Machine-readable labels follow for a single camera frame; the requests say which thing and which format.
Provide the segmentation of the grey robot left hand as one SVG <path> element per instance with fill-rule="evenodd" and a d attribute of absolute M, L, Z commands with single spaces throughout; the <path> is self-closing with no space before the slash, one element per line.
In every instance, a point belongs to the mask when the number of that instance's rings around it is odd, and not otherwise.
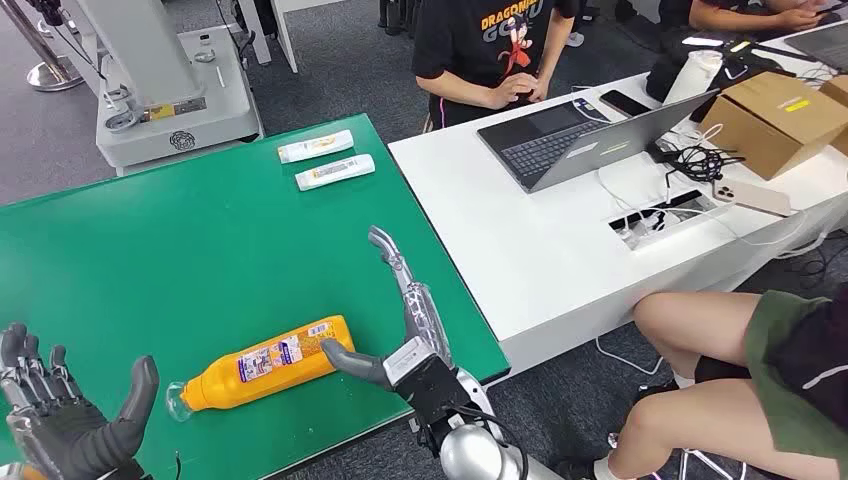
<path fill-rule="evenodd" d="M 70 372 L 65 347 L 53 346 L 48 362 L 38 348 L 21 323 L 1 332 L 6 424 L 29 470 L 45 479 L 151 479 L 135 456 L 160 385 L 153 357 L 134 362 L 129 393 L 108 420 Z"/>

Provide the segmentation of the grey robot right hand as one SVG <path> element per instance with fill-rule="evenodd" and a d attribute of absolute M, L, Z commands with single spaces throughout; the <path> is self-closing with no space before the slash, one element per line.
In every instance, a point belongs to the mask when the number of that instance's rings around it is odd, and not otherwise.
<path fill-rule="evenodd" d="M 415 368 L 421 358 L 414 354 L 435 354 L 453 369 L 448 336 L 429 287 L 414 279 L 405 257 L 386 231 L 372 225 L 368 240 L 380 250 L 382 261 L 396 280 L 403 306 L 404 342 L 388 356 L 375 357 L 350 351 L 337 340 L 322 340 L 320 346 L 330 364 L 387 391 L 394 390 Z"/>

